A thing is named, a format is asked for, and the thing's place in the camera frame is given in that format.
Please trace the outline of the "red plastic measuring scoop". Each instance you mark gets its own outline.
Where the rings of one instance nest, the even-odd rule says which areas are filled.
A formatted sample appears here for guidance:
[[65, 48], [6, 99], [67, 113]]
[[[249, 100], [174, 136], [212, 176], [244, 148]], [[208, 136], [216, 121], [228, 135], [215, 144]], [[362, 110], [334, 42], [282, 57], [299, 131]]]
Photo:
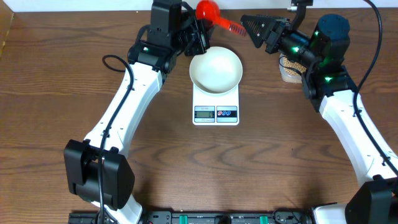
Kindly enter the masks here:
[[220, 9], [214, 1], [201, 0], [196, 6], [195, 13], [197, 19], [207, 20], [213, 26], [219, 26], [237, 35], [246, 35], [246, 30], [241, 24], [221, 17]]

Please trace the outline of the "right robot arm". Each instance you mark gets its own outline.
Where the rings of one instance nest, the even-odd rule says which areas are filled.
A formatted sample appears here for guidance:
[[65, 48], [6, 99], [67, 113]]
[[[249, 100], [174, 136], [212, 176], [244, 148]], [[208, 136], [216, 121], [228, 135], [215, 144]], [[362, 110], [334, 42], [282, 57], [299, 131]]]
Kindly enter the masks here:
[[302, 223], [396, 223], [397, 155], [369, 117], [359, 91], [343, 65], [350, 25], [337, 14], [322, 16], [308, 36], [299, 31], [310, 1], [294, 1], [293, 20], [249, 16], [241, 24], [255, 47], [280, 53], [305, 68], [302, 90], [315, 111], [332, 127], [354, 168], [359, 190], [346, 204], [310, 209]]

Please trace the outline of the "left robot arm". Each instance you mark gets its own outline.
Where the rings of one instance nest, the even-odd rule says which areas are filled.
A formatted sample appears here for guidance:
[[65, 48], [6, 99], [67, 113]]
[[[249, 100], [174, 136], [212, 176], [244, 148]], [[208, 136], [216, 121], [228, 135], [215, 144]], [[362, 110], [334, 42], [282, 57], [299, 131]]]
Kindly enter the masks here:
[[139, 223], [143, 208], [132, 196], [135, 176], [127, 161], [133, 135], [179, 55], [204, 54], [209, 28], [185, 1], [154, 1], [150, 24], [139, 29], [123, 80], [84, 140], [70, 140], [63, 156], [69, 191], [95, 204], [96, 213], [72, 213], [70, 223]]

